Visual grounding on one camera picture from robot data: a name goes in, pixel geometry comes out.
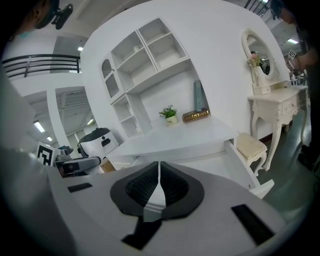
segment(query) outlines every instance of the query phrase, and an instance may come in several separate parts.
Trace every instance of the small green plant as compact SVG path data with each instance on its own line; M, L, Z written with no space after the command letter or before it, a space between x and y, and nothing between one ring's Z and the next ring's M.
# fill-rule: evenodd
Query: small green plant
M177 114L177 110L172 108L173 105L170 105L168 107L165 107L162 112L159 112L160 116L163 116L165 118L174 117Z

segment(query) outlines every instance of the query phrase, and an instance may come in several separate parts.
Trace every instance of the desk drawer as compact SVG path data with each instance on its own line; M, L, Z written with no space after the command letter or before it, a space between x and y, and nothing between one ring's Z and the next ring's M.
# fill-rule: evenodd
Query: desk drawer
M287 116L293 112L295 108L297 108L297 97L292 97L282 103L282 116Z

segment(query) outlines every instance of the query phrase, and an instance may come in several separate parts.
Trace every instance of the white shelving unit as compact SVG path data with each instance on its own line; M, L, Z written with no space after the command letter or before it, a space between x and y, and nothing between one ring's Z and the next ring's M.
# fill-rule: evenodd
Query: white shelving unit
M157 72L155 75L145 79L141 83L127 89L125 92L127 94L139 94L142 93L144 90L150 88L157 83L172 77L182 71L191 70L193 68L193 64L190 58L184 58L162 70Z
M125 94L125 90L121 85L119 75L116 72L116 65L110 52L104 57L100 67L100 77L105 85L108 100L112 104Z
M150 23L144 25L138 30L141 35L142 40L149 44L158 38L170 33L171 31L168 27L162 22L161 19L157 18Z
M160 71L163 68L186 58L187 53L172 33L165 34L147 45Z
M129 138L146 134L152 129L145 107L138 95L125 94L113 103L113 107Z
M124 91L128 91L132 87L155 75L157 70L147 54L146 49L143 47L123 62L117 68L117 72L124 87Z
M112 57L117 68L136 53L134 47L139 47L140 49L143 47L143 43L136 31L128 35L112 50Z
M187 52L160 18L132 32L104 58L101 79L129 138L153 129L141 93L189 70L199 79Z

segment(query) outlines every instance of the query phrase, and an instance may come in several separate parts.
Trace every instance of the cushioned stool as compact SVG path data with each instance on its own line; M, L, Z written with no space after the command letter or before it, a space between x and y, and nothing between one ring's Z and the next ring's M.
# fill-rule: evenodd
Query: cushioned stool
M254 161L261 158L258 166L254 170L254 175L258 176L258 171L263 169L262 165L267 159L267 147L259 140L251 137L247 133L240 133L237 138L236 149L241 153L244 160L250 166Z

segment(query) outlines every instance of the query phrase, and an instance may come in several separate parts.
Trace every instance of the gold decorative box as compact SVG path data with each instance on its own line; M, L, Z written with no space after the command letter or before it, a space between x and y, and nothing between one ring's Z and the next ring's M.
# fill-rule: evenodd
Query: gold decorative box
M192 122L192 121L195 121L195 120L199 120L201 118L205 118L205 117L208 117L210 116L210 112L209 110L207 110L205 107L203 107L201 109L201 112L197 112L197 111L191 111L191 112L188 112L188 113L184 113L182 115L182 120L184 123L188 123L188 122Z

